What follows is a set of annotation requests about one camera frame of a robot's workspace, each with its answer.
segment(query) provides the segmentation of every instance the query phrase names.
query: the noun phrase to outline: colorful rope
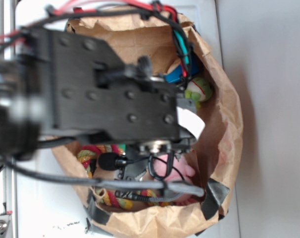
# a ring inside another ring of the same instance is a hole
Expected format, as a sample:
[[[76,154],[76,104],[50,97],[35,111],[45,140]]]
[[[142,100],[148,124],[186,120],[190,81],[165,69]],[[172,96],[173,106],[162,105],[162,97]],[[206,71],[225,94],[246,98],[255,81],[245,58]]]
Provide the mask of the colorful rope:
[[[132,201],[116,197],[115,194],[113,194],[111,191],[106,191],[106,194],[102,198],[101,203],[110,207],[117,207],[125,210],[130,210],[133,206]]]
[[[93,177],[94,168],[90,166],[91,159],[96,159],[97,155],[114,152],[119,155],[125,153],[124,145],[84,145],[77,154],[77,160],[84,166],[89,178]]]

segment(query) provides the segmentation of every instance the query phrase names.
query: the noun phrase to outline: brown paper bag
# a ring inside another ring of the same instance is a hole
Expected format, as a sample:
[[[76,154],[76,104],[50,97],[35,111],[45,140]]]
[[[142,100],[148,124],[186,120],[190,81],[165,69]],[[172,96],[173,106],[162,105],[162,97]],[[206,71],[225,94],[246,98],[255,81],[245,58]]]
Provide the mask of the brown paper bag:
[[[99,232],[104,230],[123,238],[183,238],[207,229],[228,212],[242,151],[239,97],[192,22],[180,14],[179,20],[194,44],[200,71],[214,88],[212,98],[198,111],[206,127],[193,145],[196,153],[187,155],[188,163],[196,170],[193,182],[206,190],[206,196],[188,206],[140,206],[138,211],[125,212],[100,204],[101,196],[92,188],[74,186]],[[140,20],[138,15],[71,19],[66,28],[75,34],[106,40],[125,63],[150,56],[154,73],[169,73],[180,63],[170,27],[153,17],[149,21]],[[68,176],[87,178],[75,157],[79,150],[80,145],[72,143],[54,148],[53,153]]]

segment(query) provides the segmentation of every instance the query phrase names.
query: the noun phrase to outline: black cable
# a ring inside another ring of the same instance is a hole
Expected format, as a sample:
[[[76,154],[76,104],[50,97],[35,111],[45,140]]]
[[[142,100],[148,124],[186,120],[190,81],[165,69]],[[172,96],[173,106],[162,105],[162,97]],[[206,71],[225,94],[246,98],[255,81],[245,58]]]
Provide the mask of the black cable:
[[[154,16],[154,17],[158,18],[159,20],[169,24],[172,27],[173,30],[176,30],[177,32],[180,33],[180,35],[181,35],[181,37],[184,41],[184,44],[187,48],[187,51],[188,52],[191,51],[191,47],[190,47],[190,44],[188,42],[188,39],[187,39],[182,27],[177,22],[174,22],[173,20],[162,16],[159,12],[149,11],[149,10],[142,9],[142,8],[136,8],[136,9],[129,9],[129,10],[121,10],[121,11],[75,12],[75,13],[66,13],[66,14],[59,15],[59,16],[51,16],[49,18],[40,20],[40,21],[30,25],[30,26],[24,27],[24,29],[21,32],[17,33],[14,36],[11,36],[9,42],[6,42],[0,48],[0,54],[8,46],[10,46],[14,41],[16,41],[17,39],[23,37],[24,34],[28,34],[28,29],[43,27],[46,24],[53,23],[53,22],[59,21],[59,20],[69,19],[69,18],[82,18],[82,17],[89,17],[89,16],[104,17],[104,16],[118,16],[118,15],[127,15],[127,14],[140,14],[141,16],[145,15],[147,17]],[[177,47],[177,50],[178,50],[179,55],[183,54],[182,50],[180,50],[180,47]],[[186,67],[187,67],[186,71],[189,74],[190,73],[189,69],[191,68],[191,65],[189,64],[189,66],[186,66]]]
[[[159,161],[161,161],[161,162],[167,164],[167,162],[165,162],[164,160],[162,160],[162,159],[160,159],[160,158],[158,158],[158,157],[154,157],[154,158],[155,158],[156,160],[159,160]],[[181,172],[180,172],[176,167],[173,166],[172,169],[174,169],[174,170],[179,174],[179,176],[181,177],[182,181],[185,181],[183,175],[181,174]]]
[[[160,175],[158,175],[156,173],[156,171],[154,169],[154,166],[153,166],[154,159],[159,159],[159,158],[158,157],[154,157],[154,156],[150,156],[149,157],[149,161],[148,161],[149,174],[153,178],[155,178],[156,180],[164,180],[172,172],[173,161],[174,161],[174,153],[173,152],[168,153],[168,159],[167,159],[167,164],[166,164],[166,171],[165,171],[165,175],[164,176],[160,176]]]
[[[75,140],[76,140],[75,137],[60,137],[60,138],[52,139],[52,140],[38,141],[37,148],[38,149],[52,148],[52,147],[71,143]]]
[[[182,193],[176,193],[171,197],[150,197],[150,196],[142,196],[139,194],[131,194],[130,197],[128,196],[126,199],[132,200],[132,201],[140,201],[140,202],[173,202],[174,200],[181,197]]]

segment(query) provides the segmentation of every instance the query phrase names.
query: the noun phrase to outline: red cable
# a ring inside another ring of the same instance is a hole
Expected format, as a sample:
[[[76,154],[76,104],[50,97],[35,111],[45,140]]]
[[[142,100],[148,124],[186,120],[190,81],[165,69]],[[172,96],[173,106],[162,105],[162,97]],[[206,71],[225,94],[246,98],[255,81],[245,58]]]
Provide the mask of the red cable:
[[[55,10],[54,13],[56,15],[61,15],[61,14],[65,13],[65,11],[67,9],[69,9],[71,7],[75,7],[77,4],[87,4],[87,3],[90,3],[90,2],[100,2],[100,1],[105,1],[105,0],[86,0],[86,1],[70,0],[65,5],[63,5],[59,9]],[[117,0],[117,1],[124,2],[124,3],[128,4],[128,5],[136,6],[136,7],[139,7],[139,8],[142,8],[142,9],[146,9],[146,10],[149,10],[149,11],[153,11],[154,10],[153,9],[153,5],[148,4],[148,3],[139,2],[139,1],[136,1],[136,0]],[[163,9],[160,9],[160,5],[157,5],[157,7],[159,8],[158,9],[159,11],[164,10],[164,11],[170,12],[171,15],[172,15],[173,21],[177,20],[177,11],[172,6],[163,5]]]
[[[186,70],[184,69],[184,65],[183,65],[182,62],[181,62],[181,68],[182,68],[182,76],[183,76],[183,77],[187,77],[188,74],[186,73]]]
[[[3,34],[3,35],[0,35],[0,39],[4,39],[6,37],[11,37],[13,35],[16,35],[20,32],[20,30],[13,30],[12,32],[8,33],[8,34]]]

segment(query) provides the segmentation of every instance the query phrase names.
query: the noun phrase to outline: black tape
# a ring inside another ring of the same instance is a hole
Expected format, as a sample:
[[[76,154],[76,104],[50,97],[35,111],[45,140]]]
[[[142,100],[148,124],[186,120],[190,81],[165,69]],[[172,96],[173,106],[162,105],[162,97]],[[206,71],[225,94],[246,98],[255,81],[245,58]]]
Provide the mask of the black tape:
[[[87,208],[87,213],[97,223],[101,225],[106,225],[110,218],[110,213],[103,211],[98,208],[95,204],[95,197],[93,196],[93,192],[90,191],[87,203],[89,204]]]
[[[91,232],[94,232],[94,233],[101,234],[101,235],[113,237],[113,235],[111,233],[108,233],[108,232],[104,231],[102,228],[99,228],[91,223],[90,223],[90,227],[88,228],[88,230]]]
[[[225,217],[224,215],[219,215],[219,216],[218,216],[218,220],[220,221],[220,220],[222,220],[224,217]],[[203,230],[203,231],[201,231],[201,232],[195,233],[195,235],[198,237],[198,236],[200,236],[200,234],[202,234],[204,231],[206,231],[206,229]]]
[[[208,180],[206,186],[206,198],[201,205],[201,210],[206,220],[212,218],[216,214],[229,191],[230,189],[228,187],[212,178]]]

